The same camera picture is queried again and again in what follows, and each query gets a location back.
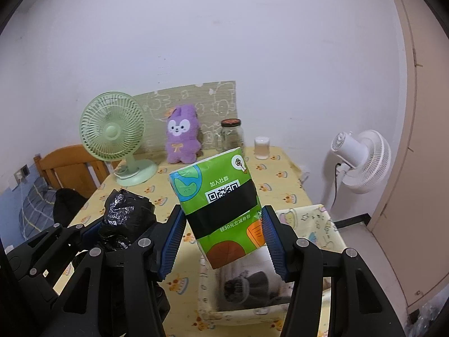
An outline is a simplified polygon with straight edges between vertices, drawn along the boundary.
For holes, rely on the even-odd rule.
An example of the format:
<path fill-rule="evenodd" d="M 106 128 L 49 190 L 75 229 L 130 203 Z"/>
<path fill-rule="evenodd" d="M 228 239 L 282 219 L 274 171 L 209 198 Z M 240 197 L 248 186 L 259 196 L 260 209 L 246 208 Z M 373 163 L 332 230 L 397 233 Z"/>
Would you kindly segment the black plastic bag bundle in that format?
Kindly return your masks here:
<path fill-rule="evenodd" d="M 155 205 L 128 190 L 113 190 L 104 205 L 98 244 L 106 252 L 127 249 L 156 221 Z"/>

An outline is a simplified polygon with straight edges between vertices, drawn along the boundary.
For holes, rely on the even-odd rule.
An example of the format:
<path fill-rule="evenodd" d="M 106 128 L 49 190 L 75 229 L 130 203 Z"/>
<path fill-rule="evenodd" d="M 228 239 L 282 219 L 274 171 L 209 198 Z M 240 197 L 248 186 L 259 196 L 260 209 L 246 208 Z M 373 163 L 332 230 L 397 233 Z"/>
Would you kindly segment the cotton swab container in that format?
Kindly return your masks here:
<path fill-rule="evenodd" d="M 265 136 L 257 136 L 254 139 L 254 156 L 260 160 L 269 158 L 270 139 Z"/>

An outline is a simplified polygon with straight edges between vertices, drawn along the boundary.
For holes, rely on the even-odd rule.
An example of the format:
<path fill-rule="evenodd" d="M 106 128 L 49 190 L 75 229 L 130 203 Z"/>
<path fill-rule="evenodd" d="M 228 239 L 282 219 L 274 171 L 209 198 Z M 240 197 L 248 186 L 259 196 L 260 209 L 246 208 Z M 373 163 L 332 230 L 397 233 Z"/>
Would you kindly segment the cartoon print cardboard board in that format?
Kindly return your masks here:
<path fill-rule="evenodd" d="M 223 119 L 237 118 L 235 81 L 217 81 L 200 85 L 184 85 L 139 94 L 135 96 L 146 120 L 145 133 L 137 152 L 139 154 L 164 150 L 166 123 L 173 109 L 191 104 L 200 121 L 202 148 L 215 147 L 215 135 Z"/>

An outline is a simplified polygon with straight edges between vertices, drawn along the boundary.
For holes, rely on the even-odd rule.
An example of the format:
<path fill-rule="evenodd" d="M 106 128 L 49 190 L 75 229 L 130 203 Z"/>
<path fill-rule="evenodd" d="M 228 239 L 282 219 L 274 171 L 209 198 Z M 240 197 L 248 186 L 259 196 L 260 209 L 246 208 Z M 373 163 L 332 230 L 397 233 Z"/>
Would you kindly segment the dark brown drawstring pouch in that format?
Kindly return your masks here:
<path fill-rule="evenodd" d="M 224 299 L 230 304 L 252 309 L 268 306 L 279 296 L 279 283 L 271 280 L 263 271 L 239 276 L 224 283 Z"/>

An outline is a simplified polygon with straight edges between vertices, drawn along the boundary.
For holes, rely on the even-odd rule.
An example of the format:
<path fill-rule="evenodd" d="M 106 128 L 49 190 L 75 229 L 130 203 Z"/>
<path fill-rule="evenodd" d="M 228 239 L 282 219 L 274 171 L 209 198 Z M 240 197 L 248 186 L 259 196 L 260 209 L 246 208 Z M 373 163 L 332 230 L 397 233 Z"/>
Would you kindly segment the cartoon fabric storage box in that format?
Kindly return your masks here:
<path fill-rule="evenodd" d="M 346 245 L 323 205 L 278 210 L 279 220 L 322 250 L 341 253 Z M 200 259 L 199 316 L 212 325 L 249 325 L 285 317 L 293 284 L 276 274 L 268 248 L 213 269 Z"/>

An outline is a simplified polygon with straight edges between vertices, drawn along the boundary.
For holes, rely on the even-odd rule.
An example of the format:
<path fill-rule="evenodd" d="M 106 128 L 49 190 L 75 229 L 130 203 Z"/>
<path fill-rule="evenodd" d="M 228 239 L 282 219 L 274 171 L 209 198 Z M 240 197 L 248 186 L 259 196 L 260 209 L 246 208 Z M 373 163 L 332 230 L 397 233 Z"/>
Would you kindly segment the green tissue pack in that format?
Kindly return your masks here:
<path fill-rule="evenodd" d="M 262 206 L 240 148 L 169 175 L 197 244 L 213 269 L 265 244 Z"/>

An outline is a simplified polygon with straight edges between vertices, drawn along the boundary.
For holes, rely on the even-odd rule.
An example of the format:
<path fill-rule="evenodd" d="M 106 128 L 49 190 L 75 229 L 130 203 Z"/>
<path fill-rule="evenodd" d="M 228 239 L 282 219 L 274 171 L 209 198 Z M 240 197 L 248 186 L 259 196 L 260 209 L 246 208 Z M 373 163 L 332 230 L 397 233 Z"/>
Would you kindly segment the purple plush toy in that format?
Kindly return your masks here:
<path fill-rule="evenodd" d="M 176 106 L 167 123 L 165 149 L 168 163 L 195 163 L 202 145 L 198 140 L 200 121 L 192 104 Z"/>

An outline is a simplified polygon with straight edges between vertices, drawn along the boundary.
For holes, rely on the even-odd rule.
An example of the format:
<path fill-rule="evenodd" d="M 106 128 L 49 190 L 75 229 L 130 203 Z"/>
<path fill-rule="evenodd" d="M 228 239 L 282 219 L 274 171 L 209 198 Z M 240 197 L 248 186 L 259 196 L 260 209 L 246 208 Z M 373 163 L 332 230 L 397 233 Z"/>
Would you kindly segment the blue plaid bedding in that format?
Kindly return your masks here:
<path fill-rule="evenodd" d="M 24 240 L 54 225 L 56 190 L 38 177 L 25 195 L 19 212 L 20 233 Z"/>

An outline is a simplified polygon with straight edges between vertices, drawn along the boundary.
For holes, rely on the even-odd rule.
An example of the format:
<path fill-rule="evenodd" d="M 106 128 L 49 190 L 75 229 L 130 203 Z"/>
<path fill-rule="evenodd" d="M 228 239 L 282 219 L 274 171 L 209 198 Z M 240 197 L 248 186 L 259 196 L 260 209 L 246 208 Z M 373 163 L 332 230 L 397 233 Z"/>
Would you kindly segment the green desk fan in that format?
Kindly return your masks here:
<path fill-rule="evenodd" d="M 154 161 L 134 157 L 145 133 L 145 118 L 132 96 L 118 91 L 96 96 L 81 114 L 79 133 L 93 157 L 110 163 L 125 161 L 114 170 L 120 186 L 136 186 L 156 174 Z"/>

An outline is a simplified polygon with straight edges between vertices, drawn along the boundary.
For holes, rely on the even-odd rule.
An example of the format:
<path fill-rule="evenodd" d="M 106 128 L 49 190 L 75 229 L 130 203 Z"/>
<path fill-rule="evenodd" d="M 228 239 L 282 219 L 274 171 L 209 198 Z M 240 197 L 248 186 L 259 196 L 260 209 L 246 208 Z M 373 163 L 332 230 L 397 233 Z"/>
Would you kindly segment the black clothing on bed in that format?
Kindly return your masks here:
<path fill-rule="evenodd" d="M 63 227 L 69 226 L 87 201 L 88 199 L 76 190 L 69 188 L 57 190 L 52 211 L 54 222 Z"/>

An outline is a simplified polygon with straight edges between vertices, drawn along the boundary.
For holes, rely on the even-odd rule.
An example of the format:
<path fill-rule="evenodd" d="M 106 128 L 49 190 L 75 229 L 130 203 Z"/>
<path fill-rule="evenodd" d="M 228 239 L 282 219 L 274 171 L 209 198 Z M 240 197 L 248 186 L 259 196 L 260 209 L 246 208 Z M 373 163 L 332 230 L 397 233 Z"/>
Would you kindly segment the white standing fan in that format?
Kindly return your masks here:
<path fill-rule="evenodd" d="M 380 132 L 340 132 L 331 141 L 324 168 L 323 201 L 331 217 L 342 221 L 372 216 L 385 190 L 392 153 Z"/>

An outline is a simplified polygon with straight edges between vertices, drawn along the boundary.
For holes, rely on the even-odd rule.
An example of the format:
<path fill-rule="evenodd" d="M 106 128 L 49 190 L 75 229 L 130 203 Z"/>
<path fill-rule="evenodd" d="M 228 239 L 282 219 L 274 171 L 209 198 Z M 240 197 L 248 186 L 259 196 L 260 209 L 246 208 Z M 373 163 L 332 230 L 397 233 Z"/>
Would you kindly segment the wall power socket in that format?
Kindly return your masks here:
<path fill-rule="evenodd" d="M 14 173 L 14 178 L 18 185 L 22 184 L 30 175 L 29 167 L 25 164 L 18 171 Z"/>

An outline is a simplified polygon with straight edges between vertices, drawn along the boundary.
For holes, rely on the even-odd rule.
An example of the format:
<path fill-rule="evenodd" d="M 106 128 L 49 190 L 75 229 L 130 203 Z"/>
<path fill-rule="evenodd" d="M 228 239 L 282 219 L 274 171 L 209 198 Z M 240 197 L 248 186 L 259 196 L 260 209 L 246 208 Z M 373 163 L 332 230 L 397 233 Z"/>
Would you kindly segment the plastic bags on floor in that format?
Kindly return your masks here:
<path fill-rule="evenodd" d="M 409 315 L 405 333 L 412 337 L 444 336 L 447 323 L 448 296 L 434 297 Z"/>

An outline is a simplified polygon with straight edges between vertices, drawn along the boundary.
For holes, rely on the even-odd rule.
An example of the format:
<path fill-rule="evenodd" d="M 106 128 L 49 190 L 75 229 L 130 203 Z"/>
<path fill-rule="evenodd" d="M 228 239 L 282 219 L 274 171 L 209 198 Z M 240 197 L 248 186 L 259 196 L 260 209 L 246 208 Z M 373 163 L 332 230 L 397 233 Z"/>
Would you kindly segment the beige door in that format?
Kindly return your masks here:
<path fill-rule="evenodd" d="M 405 113 L 368 228 L 413 313 L 448 285 L 448 36 L 425 0 L 393 1 L 405 44 Z"/>

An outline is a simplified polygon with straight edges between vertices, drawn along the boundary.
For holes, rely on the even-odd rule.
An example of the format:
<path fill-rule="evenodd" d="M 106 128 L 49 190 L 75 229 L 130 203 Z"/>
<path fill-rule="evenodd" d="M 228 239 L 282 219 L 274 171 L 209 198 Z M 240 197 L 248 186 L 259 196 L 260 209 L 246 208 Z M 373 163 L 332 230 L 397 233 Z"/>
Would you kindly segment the glass jar with lid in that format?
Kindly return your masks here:
<path fill-rule="evenodd" d="M 218 152 L 234 148 L 244 151 L 244 133 L 240 119 L 230 118 L 221 121 L 215 137 L 215 148 Z"/>

